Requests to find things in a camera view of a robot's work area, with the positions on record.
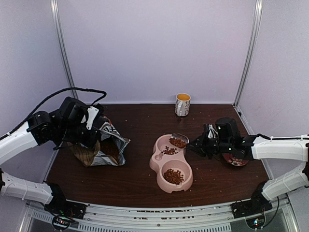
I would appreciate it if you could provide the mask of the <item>right aluminium frame post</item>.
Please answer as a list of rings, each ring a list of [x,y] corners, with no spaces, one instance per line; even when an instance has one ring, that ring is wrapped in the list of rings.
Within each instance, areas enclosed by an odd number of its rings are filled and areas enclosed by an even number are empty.
[[[263,12],[263,1],[262,0],[256,0],[255,1],[255,9],[253,14],[253,23],[252,23],[252,29],[251,29],[251,35],[249,39],[249,45],[247,49],[247,55],[239,83],[239,87],[237,90],[237,94],[234,100],[233,106],[237,109],[240,104],[241,96],[243,94],[245,84],[247,77],[249,75],[250,66],[253,59],[254,49],[256,46],[259,30],[260,30],[260,24],[262,19],[262,12]]]

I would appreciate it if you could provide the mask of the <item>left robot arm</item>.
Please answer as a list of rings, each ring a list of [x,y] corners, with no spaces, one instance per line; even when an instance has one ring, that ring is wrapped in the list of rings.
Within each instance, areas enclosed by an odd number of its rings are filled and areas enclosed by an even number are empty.
[[[59,109],[30,114],[16,129],[1,138],[1,164],[49,142],[55,145],[55,149],[59,149],[63,142],[94,147],[100,138],[100,113],[96,106],[67,97]],[[41,203],[54,214],[64,215],[70,209],[59,185],[29,181],[4,170],[0,171],[0,194]]]

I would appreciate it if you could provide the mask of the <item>brown kibble pet food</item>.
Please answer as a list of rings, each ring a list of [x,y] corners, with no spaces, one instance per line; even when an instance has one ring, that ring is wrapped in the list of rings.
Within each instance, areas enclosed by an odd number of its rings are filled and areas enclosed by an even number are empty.
[[[106,139],[106,140],[101,141],[100,150],[104,154],[111,156],[115,160],[118,160],[119,149],[113,140]]]

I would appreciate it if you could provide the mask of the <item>left aluminium frame post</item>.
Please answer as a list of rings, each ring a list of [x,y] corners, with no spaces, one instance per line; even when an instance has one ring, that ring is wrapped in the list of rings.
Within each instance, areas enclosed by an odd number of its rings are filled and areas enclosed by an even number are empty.
[[[66,48],[65,48],[65,42],[64,42],[63,32],[62,32],[58,1],[57,0],[50,0],[50,3],[51,3],[51,11],[52,11],[52,16],[53,16],[53,20],[54,20],[54,24],[55,24],[55,28],[56,28],[56,35],[57,35],[57,40],[58,40],[58,44],[59,44],[61,60],[62,60],[64,71],[65,71],[66,80],[68,82],[69,87],[75,87],[74,80],[73,80],[73,77],[72,77],[72,74],[71,74],[71,69],[70,69],[67,51],[66,51]]]

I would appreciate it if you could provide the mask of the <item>brown pet food bag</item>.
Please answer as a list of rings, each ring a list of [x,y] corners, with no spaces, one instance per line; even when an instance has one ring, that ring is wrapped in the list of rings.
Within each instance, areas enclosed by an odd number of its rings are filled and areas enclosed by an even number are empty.
[[[68,148],[74,156],[85,166],[112,165],[122,166],[126,163],[124,149],[130,139],[120,135],[110,119],[103,116],[98,125],[101,137],[93,148],[88,148],[81,143],[68,142]]]

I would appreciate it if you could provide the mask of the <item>pink double pet bowl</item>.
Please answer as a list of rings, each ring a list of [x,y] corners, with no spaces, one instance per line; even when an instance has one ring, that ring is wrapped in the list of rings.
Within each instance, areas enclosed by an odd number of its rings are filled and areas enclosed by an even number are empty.
[[[158,186],[167,193],[187,191],[193,183],[191,166],[185,159],[185,149],[178,148],[169,142],[170,134],[160,136],[153,147],[149,166],[156,172]],[[178,184],[171,183],[164,176],[167,171],[174,171],[181,178]]]

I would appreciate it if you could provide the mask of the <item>front aluminium rail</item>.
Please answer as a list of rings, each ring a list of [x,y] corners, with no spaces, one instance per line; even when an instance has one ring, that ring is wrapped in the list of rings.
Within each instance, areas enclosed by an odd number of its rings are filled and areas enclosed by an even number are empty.
[[[88,204],[82,219],[65,227],[67,232],[298,232],[299,226],[287,197],[272,202],[264,213],[235,218],[231,203],[176,208],[132,208]]]

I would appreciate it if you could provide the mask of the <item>silver metal scoop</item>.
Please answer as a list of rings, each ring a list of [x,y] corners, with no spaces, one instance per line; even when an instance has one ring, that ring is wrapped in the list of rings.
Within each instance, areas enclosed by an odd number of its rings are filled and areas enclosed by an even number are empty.
[[[173,146],[183,149],[189,144],[189,138],[180,133],[173,133],[169,138],[169,142]]]

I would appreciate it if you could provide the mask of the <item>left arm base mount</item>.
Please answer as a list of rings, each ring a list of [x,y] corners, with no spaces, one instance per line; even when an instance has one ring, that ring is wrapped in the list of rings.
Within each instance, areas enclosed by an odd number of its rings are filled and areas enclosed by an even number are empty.
[[[52,226],[58,231],[68,229],[77,219],[83,219],[87,208],[85,204],[70,201],[61,206],[54,204],[42,204],[42,206],[53,216]]]

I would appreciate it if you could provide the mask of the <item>aluminium frame post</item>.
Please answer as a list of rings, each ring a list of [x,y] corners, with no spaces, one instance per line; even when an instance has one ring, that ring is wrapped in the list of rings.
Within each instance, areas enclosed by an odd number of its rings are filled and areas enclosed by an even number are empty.
[[[55,24],[55,28],[56,28],[56,35],[57,35],[57,40],[58,40],[58,44],[59,44],[61,60],[62,60],[64,71],[65,71],[66,80],[68,82],[69,87],[75,87],[74,80],[73,80],[73,77],[72,77],[72,74],[71,74],[71,69],[70,69],[67,51],[66,51],[66,48],[65,48],[65,42],[64,42],[63,32],[62,32],[58,1],[57,0],[50,0],[50,3],[51,3],[51,11],[52,11],[52,16],[53,16],[53,20],[54,20],[54,24]]]
[[[253,23],[252,23],[252,29],[251,29],[251,35],[249,39],[249,45],[247,49],[247,55],[239,83],[239,87],[237,90],[237,94],[234,100],[233,106],[237,109],[240,104],[241,96],[243,94],[245,84],[247,77],[249,75],[250,66],[253,59],[254,49],[256,46],[259,30],[260,30],[260,24],[262,19],[262,12],[263,12],[263,1],[262,0],[256,0],[255,1],[255,9],[253,14]]]

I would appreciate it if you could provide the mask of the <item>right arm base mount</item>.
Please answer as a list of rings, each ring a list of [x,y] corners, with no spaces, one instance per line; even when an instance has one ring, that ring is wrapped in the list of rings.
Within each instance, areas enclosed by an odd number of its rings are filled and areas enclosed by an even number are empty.
[[[271,210],[270,202],[261,203],[258,200],[236,201],[231,204],[233,217],[245,218],[245,222],[250,229],[258,230],[266,225],[265,212]]]

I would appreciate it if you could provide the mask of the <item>red floral saucer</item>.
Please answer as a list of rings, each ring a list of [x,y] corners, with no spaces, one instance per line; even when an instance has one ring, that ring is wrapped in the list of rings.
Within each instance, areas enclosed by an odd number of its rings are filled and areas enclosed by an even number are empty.
[[[248,160],[244,160],[244,159],[242,160],[242,159],[235,158],[232,156],[232,154],[228,154],[228,153],[223,154],[223,158],[228,164],[231,164],[236,167],[245,166],[249,162]]]

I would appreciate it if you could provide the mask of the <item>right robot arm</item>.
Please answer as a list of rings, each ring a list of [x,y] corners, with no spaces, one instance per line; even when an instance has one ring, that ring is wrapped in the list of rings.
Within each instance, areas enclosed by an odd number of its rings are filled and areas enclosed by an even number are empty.
[[[187,148],[202,157],[228,154],[234,159],[261,160],[271,179],[258,185],[248,210],[258,213],[266,203],[288,192],[309,186],[309,136],[241,136],[235,119],[223,117],[205,124],[203,133]]]

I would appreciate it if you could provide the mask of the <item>floral ceramic mug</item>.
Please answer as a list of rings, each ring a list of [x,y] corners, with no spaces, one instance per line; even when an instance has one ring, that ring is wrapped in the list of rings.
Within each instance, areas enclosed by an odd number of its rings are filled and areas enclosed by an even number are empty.
[[[189,114],[191,96],[186,93],[176,95],[175,114],[178,117],[184,117]]]

